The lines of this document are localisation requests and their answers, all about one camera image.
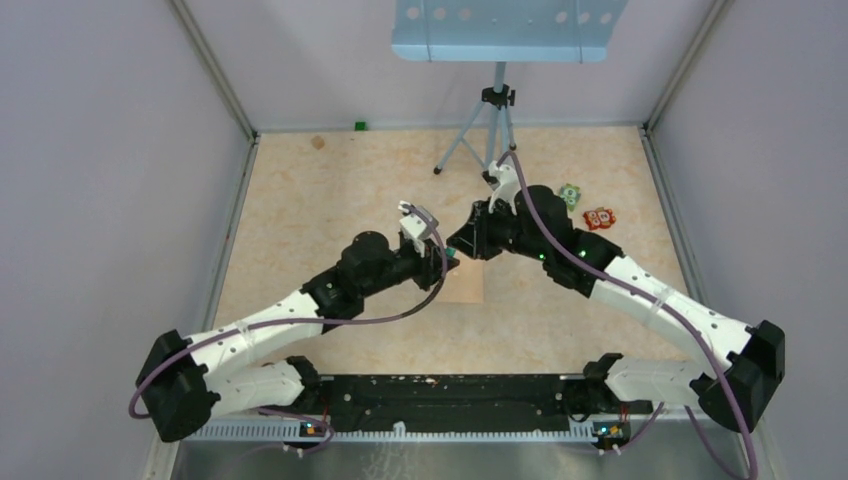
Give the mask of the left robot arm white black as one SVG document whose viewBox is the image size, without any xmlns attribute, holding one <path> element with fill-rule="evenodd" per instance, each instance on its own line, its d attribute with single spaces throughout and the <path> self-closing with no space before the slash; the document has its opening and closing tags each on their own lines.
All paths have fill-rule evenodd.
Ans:
<svg viewBox="0 0 848 480">
<path fill-rule="evenodd" d="M 259 407 L 308 413 L 321 397 L 312 364 L 300 357 L 265 367 L 257 361 L 338 326 L 361 323 L 368 297 L 407 281 L 428 295 L 392 318 L 414 315 L 435 299 L 459 264 L 440 237 L 402 237 L 393 249 L 381 233 L 360 233 L 335 265 L 270 307 L 210 331 L 160 335 L 135 381 L 128 414 L 150 420 L 161 441 L 176 442 L 212 419 Z"/>
</svg>

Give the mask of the peach envelope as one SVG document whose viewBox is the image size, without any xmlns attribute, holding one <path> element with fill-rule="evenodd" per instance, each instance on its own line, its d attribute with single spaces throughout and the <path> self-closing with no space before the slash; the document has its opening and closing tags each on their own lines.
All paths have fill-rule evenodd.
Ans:
<svg viewBox="0 0 848 480">
<path fill-rule="evenodd" d="M 480 260 L 462 258 L 451 269 L 443 288 L 435 298 L 437 303 L 482 304 L 484 302 L 484 265 Z"/>
</svg>

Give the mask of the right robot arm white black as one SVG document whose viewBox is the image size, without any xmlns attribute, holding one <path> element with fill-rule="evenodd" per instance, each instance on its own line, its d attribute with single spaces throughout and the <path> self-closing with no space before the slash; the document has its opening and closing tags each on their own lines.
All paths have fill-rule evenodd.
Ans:
<svg viewBox="0 0 848 480">
<path fill-rule="evenodd" d="M 677 364 L 607 355 L 609 366 L 586 385 L 600 412 L 631 400 L 696 404 L 719 425 L 751 432 L 785 376 L 782 328 L 723 316 L 666 285 L 615 243 L 575 227 L 547 186 L 532 185 L 513 202 L 474 202 L 447 244 L 475 260 L 503 252 L 538 260 L 554 283 L 629 314 L 688 356 Z"/>
</svg>

